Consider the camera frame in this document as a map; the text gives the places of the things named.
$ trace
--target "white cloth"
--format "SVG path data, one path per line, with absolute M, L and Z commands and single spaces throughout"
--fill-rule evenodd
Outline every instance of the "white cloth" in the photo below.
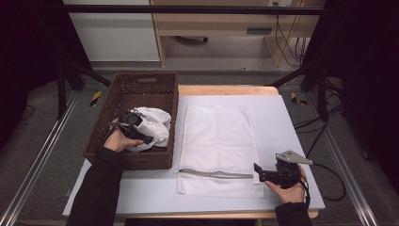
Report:
M 219 198 L 262 198 L 263 184 L 217 174 L 253 174 L 259 164 L 251 118 L 244 106 L 189 105 L 186 109 L 178 190 L 186 195 Z M 205 172 L 184 173 L 185 170 Z
M 136 110 L 146 116 L 141 117 L 143 122 L 136 126 L 137 131 L 146 136 L 152 136 L 153 140 L 149 144 L 143 143 L 136 147 L 130 146 L 127 150 L 140 152 L 152 146 L 167 147 L 171 120 L 170 115 L 164 110 L 145 106 L 138 107 Z

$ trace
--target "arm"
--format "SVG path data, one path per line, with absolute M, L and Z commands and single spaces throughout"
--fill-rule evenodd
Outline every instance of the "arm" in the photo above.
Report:
M 123 173 L 122 152 L 141 140 L 126 138 L 116 129 L 98 151 L 73 201 L 67 225 L 113 225 Z
M 300 168 L 302 178 L 306 181 L 305 171 Z M 280 226 L 309 226 L 311 219 L 308 215 L 308 208 L 304 203 L 305 188 L 302 184 L 282 189 L 275 184 L 266 181 L 265 184 L 277 193 L 281 200 L 281 205 L 276 207 L 277 221 Z

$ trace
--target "white mesh laundry bag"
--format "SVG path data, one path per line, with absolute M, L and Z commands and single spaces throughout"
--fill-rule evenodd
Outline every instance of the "white mesh laundry bag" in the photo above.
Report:
M 184 120 L 178 190 L 186 195 L 262 198 L 254 183 L 259 163 L 251 118 L 244 106 L 189 105 Z

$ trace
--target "black curtain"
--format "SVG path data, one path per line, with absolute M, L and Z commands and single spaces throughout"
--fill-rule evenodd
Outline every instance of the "black curtain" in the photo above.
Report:
M 340 4 L 327 1 L 328 7 Z M 320 18 L 305 63 L 317 56 L 332 27 L 342 18 Z M 343 105 L 364 151 L 379 162 L 399 192 L 398 25 L 397 1 L 357 1 L 329 44 L 322 65 L 327 76 L 343 80 Z
M 63 2 L 0 0 L 0 148 L 21 120 L 28 93 L 56 80 L 63 60 L 92 70 L 68 12 L 44 9 L 47 4 Z M 80 72 L 63 69 L 72 87 L 81 89 Z

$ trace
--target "white cabinet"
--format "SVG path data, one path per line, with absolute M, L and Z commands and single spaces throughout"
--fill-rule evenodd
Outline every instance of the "white cabinet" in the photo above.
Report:
M 68 5 L 149 5 L 148 0 L 64 0 Z M 152 15 L 70 13 L 93 61 L 159 61 Z

